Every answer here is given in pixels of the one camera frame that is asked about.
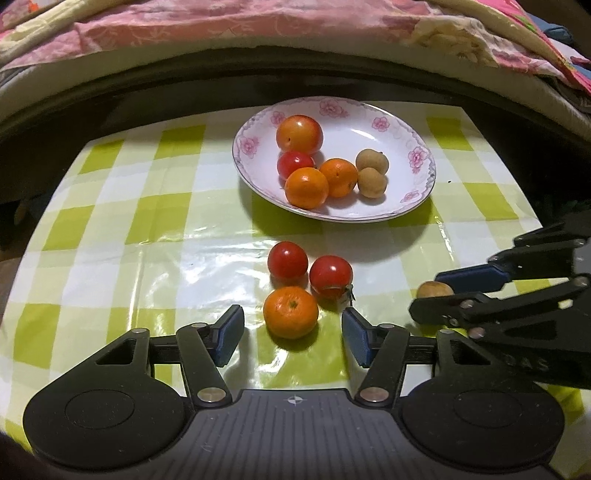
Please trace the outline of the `green checked tablecloth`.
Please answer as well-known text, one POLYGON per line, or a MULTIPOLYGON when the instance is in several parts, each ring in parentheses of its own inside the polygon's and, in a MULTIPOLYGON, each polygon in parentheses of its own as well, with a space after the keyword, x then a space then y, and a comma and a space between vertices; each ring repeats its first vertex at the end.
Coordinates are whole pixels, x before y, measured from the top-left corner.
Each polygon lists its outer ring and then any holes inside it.
POLYGON ((84 147, 21 261, 1 324, 1 427, 21 437, 29 399, 125 331, 169 335, 231 304, 246 332, 224 376, 233 389, 342 386, 339 317, 322 308, 311 344, 284 350, 263 326, 266 255, 290 240, 353 265, 356 308, 410 324, 415 289, 482 262, 538 226, 471 118, 451 106, 388 102, 426 141, 438 180, 429 200, 389 222, 329 224, 284 211, 242 183, 231 157, 238 109, 163 122, 84 147))

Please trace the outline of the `cherry tomato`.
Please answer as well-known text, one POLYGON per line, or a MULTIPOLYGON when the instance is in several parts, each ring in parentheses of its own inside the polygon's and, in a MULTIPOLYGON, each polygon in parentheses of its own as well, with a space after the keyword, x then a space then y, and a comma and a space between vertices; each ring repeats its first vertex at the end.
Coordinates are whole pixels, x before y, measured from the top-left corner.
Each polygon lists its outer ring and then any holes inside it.
POLYGON ((287 181, 287 178, 290 177, 294 171, 308 167, 315 168, 315 160, 312 159, 311 155, 298 151, 283 152, 276 162, 277 173, 283 181, 287 181))
POLYGON ((308 255, 296 243, 281 241, 270 249, 267 268, 276 279, 297 280, 308 272, 308 255))
POLYGON ((308 279, 322 298, 339 300, 352 291, 353 267, 342 257, 324 255, 312 263, 308 279))

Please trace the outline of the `longan front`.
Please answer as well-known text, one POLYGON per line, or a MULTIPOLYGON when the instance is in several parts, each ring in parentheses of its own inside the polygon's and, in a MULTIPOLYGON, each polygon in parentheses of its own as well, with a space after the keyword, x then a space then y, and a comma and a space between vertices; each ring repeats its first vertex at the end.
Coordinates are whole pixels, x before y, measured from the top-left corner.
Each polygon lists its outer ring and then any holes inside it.
POLYGON ((383 152, 364 149, 356 155, 356 169, 359 171, 366 168, 373 168, 381 175, 385 175, 388 172, 389 166, 389 159, 383 152))

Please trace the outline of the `large red-orange tomato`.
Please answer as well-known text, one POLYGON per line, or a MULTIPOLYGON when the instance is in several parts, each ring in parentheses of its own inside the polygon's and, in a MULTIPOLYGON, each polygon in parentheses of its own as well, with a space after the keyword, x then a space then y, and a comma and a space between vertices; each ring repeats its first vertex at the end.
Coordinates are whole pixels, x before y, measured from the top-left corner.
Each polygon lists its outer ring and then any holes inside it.
POLYGON ((293 115, 284 119, 276 129, 276 144, 283 152, 314 155, 321 150, 324 132, 314 118, 293 115))

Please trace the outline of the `longan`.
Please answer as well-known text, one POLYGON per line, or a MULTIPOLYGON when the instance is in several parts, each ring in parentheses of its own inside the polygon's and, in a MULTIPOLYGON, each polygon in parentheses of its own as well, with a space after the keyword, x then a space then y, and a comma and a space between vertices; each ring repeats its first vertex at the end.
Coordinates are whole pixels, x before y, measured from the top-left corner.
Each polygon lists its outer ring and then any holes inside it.
POLYGON ((387 188, 387 178, 373 167, 359 171, 358 187, 363 197, 369 199, 381 198, 387 188))
POLYGON ((364 149, 356 155, 356 169, 359 171, 366 168, 373 168, 381 175, 385 175, 388 172, 389 166, 389 159, 383 152, 364 149))
POLYGON ((423 282, 417 289, 416 298, 433 298, 452 296, 455 292, 451 286, 440 281, 423 282))

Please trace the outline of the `mandarin orange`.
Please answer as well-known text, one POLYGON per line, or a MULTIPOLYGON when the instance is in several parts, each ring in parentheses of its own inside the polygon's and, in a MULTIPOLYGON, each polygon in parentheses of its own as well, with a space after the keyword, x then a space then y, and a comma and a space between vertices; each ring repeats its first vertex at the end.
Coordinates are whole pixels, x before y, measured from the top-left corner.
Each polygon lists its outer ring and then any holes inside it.
POLYGON ((304 167, 295 170, 284 183, 287 201, 301 209, 322 206, 329 197, 329 182, 318 169, 304 167))
POLYGON ((297 340, 317 327, 318 303, 304 288, 281 287, 266 297, 263 319, 273 336, 297 340))
POLYGON ((359 172, 356 166, 342 158, 332 158, 320 167, 320 172, 329 183, 329 197, 344 198, 358 183, 359 172))

